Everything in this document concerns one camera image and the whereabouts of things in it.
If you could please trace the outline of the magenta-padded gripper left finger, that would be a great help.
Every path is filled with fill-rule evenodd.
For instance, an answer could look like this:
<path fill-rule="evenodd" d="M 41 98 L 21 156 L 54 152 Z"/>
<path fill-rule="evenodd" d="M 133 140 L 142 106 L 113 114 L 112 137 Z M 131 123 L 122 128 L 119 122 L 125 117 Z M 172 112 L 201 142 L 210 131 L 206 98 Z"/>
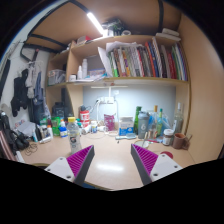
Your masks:
<path fill-rule="evenodd" d="M 94 155 L 94 146 L 90 145 L 67 158 L 59 157 L 46 171 L 82 186 Z"/>

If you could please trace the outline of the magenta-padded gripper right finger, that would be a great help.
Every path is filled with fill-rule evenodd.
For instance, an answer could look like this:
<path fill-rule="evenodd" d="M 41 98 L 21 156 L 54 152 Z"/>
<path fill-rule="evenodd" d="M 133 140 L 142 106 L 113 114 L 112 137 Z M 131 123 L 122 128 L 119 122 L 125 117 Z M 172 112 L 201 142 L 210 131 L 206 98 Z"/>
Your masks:
<path fill-rule="evenodd" d="M 157 181 L 182 169 L 168 155 L 157 155 L 135 144 L 131 145 L 131 155 L 143 185 Z"/>

